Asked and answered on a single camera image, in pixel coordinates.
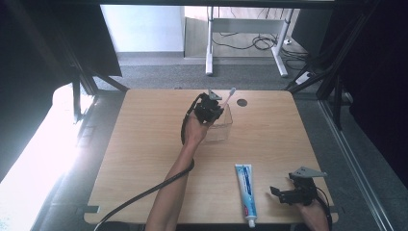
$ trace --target black panel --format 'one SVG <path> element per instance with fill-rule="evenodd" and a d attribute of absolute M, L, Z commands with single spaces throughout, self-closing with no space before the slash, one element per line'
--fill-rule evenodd
<path fill-rule="evenodd" d="M 383 0 L 350 54 L 342 80 L 353 96 L 350 111 L 408 187 L 408 6 Z"/>
<path fill-rule="evenodd" d="M 0 181 L 37 131 L 61 85 L 0 2 Z"/>
<path fill-rule="evenodd" d="M 48 0 L 59 4 L 79 5 L 156 5 L 156 6 L 215 6 L 250 8 L 333 9 L 359 8 L 364 0 Z"/>
<path fill-rule="evenodd" d="M 121 76 L 114 45 L 99 5 L 52 5 L 76 58 L 88 75 Z"/>
<path fill-rule="evenodd" d="M 320 54 L 333 10 L 300 10 L 293 27 L 292 38 L 311 57 Z"/>

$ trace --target metal bracket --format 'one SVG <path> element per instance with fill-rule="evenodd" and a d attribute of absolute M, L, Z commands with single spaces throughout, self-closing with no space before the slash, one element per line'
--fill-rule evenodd
<path fill-rule="evenodd" d="M 210 96 L 211 100 L 221 100 L 222 97 L 215 94 L 211 89 L 208 89 L 208 95 Z"/>
<path fill-rule="evenodd" d="M 301 178 L 312 178 L 312 177 L 324 177 L 327 176 L 327 173 L 313 170 L 308 167 L 300 167 L 300 169 L 294 171 L 292 175 Z"/>

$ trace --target hole in table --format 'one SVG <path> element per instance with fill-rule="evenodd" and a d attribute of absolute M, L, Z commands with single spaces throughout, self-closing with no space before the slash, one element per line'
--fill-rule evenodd
<path fill-rule="evenodd" d="M 245 99 L 239 99 L 237 100 L 237 104 L 241 107 L 245 107 L 248 104 L 248 102 Z"/>

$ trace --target black curtain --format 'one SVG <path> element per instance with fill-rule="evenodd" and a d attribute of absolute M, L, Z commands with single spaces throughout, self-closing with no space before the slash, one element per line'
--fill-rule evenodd
<path fill-rule="evenodd" d="M 408 5 L 383 0 L 345 60 L 350 112 L 408 188 Z"/>
<path fill-rule="evenodd" d="M 99 5 L 50 6 L 76 58 L 88 75 L 96 72 L 104 76 L 122 76 Z"/>
<path fill-rule="evenodd" d="M 0 3 L 0 181 L 52 104 L 61 86 L 10 9 Z"/>

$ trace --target white desk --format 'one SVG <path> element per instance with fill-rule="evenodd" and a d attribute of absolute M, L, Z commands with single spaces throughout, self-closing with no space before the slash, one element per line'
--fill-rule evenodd
<path fill-rule="evenodd" d="M 208 43 L 206 53 L 205 73 L 213 74 L 213 33 L 248 33 L 248 34 L 279 34 L 278 43 L 271 48 L 273 57 L 282 77 L 288 76 L 288 71 L 280 57 L 280 51 L 288 32 L 293 9 L 289 9 L 284 20 L 277 19 L 241 19 L 241 18 L 214 18 L 214 7 L 210 8 L 208 18 Z"/>

